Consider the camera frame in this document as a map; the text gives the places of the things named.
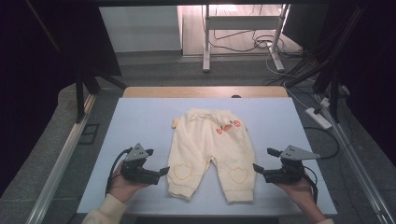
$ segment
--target human hand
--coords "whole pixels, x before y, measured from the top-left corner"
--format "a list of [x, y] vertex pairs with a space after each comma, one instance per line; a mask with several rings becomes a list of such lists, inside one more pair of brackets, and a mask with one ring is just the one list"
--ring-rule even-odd
[[132, 183], [131, 181], [126, 180], [120, 173], [122, 163], [123, 161], [120, 162], [112, 175], [109, 194], [125, 203], [134, 196], [138, 190], [147, 187], [148, 184]]
[[275, 185], [285, 190], [288, 196], [297, 204], [314, 201], [311, 185], [308, 183], [308, 181], [306, 181], [303, 178], [296, 183], [290, 183], [290, 184], [276, 183]]
[[275, 184], [286, 191], [292, 201], [303, 211], [310, 223], [319, 223], [326, 217], [319, 210], [312, 195], [311, 185], [305, 179], [291, 184]]

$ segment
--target gray floor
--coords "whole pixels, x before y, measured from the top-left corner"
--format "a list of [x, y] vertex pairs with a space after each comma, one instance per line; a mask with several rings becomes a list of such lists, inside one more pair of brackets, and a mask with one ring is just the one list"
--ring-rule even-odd
[[[123, 77], [117, 78], [128, 86], [260, 86], [268, 83], [268, 79], [279, 77], [269, 71], [265, 56], [214, 57], [211, 71], [207, 74], [202, 73], [201, 58], [181, 57], [179, 53], [135, 53], [120, 54], [118, 57]], [[289, 70], [299, 62], [299, 59], [282, 61]], [[275, 69], [271, 60], [268, 66], [270, 69]], [[88, 183], [117, 100], [122, 96], [121, 90], [101, 78], [98, 80], [102, 90], [96, 95], [88, 120], [88, 124], [99, 127], [97, 135], [94, 138], [92, 135], [79, 138], [80, 144], [76, 146], [43, 223], [80, 223], [84, 217], [75, 215], [78, 203]], [[312, 81], [307, 80], [298, 85], [301, 91], [292, 88], [290, 92], [304, 105], [317, 106], [317, 103], [309, 97], [312, 96], [310, 88], [312, 84]], [[338, 114], [350, 138], [349, 144], [356, 148], [366, 171], [374, 180], [391, 213], [396, 214], [395, 167], [355, 120], [346, 106], [346, 99], [340, 99], [338, 104]], [[304, 105], [297, 101], [295, 105], [304, 126], [318, 127], [305, 114]], [[60, 92], [58, 108], [46, 131], [1, 198], [0, 223], [24, 223], [27, 220], [75, 120], [75, 88], [70, 86]], [[329, 150], [334, 150], [336, 147], [334, 141], [326, 134], [309, 130], [306, 134], [311, 147], [319, 154], [329, 153]], [[344, 150], [346, 149], [342, 148], [334, 159], [318, 161], [338, 211], [338, 215], [333, 219], [335, 223], [380, 223], [348, 164]], [[122, 220], [122, 223], [134, 222], [134, 217], [124, 217]], [[282, 217], [279, 223], [307, 222], [304, 217]]]

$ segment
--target sleeve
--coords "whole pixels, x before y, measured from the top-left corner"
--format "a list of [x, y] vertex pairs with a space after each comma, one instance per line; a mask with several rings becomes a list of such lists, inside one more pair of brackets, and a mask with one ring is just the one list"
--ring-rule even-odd
[[331, 218], [318, 222], [317, 224], [334, 224]]
[[82, 221], [83, 224], [118, 224], [127, 206], [116, 199], [113, 195], [107, 194], [105, 201], [99, 209], [92, 210]]

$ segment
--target baby pants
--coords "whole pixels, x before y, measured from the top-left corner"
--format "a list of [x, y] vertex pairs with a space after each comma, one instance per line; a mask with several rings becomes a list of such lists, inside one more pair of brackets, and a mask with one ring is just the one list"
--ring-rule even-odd
[[253, 201], [254, 158], [241, 119], [229, 110], [193, 108], [175, 129], [168, 161], [169, 193], [189, 200], [213, 161], [227, 201]]

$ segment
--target wire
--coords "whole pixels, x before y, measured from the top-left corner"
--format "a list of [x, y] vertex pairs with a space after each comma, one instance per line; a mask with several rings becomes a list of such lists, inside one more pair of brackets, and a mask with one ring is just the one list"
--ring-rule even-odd
[[330, 138], [332, 140], [334, 140], [335, 144], [337, 145], [336, 150], [335, 150], [335, 152], [333, 154], [331, 154], [329, 156], [320, 156], [320, 160], [331, 159], [331, 158], [334, 158], [338, 154], [338, 152], [340, 151], [340, 143], [337, 141], [337, 139], [334, 137], [334, 135], [332, 135], [331, 133], [329, 133], [329, 132], [327, 132], [327, 131], [325, 131], [323, 129], [320, 129], [320, 128], [304, 127], [304, 129], [305, 130], [316, 130], [316, 131], [319, 131], [319, 132], [322, 132], [322, 133], [326, 133], [327, 135], [330, 136]]
[[304, 166], [304, 168], [307, 169], [307, 170], [309, 170], [309, 171], [314, 175], [314, 177], [315, 177], [315, 185], [316, 185], [316, 184], [318, 183], [317, 174], [315, 174], [315, 172], [314, 172], [311, 168], [309, 168], [309, 167], [307, 167], [307, 166]]
[[291, 91], [289, 91], [288, 88], [286, 88], [286, 83], [287, 83], [287, 82], [284, 82], [284, 83], [283, 83], [283, 87], [285, 88], [285, 90], [286, 90], [286, 91], [287, 91], [298, 103], [300, 103], [301, 105], [303, 105], [305, 108], [309, 109], [309, 107], [308, 107], [307, 105], [303, 104], [303, 102], [301, 102], [299, 99], [297, 99], [297, 97], [296, 97], [293, 93], [291, 93]]
[[125, 153], [129, 153], [129, 152], [131, 152], [131, 148], [128, 148], [128, 149], [125, 149], [125, 150], [123, 150], [121, 153], [120, 153], [120, 155], [116, 158], [116, 160], [114, 161], [114, 163], [113, 163], [113, 166], [111, 167], [111, 170], [110, 170], [110, 174], [108, 175], [108, 179], [107, 179], [107, 184], [106, 184], [106, 193], [105, 193], [105, 196], [110, 192], [110, 188], [111, 188], [111, 181], [113, 180], [113, 172], [114, 172], [114, 168], [116, 167], [116, 165], [117, 165], [117, 162], [119, 161], [119, 159], [121, 158], [121, 156], [123, 155], [123, 154], [125, 154]]

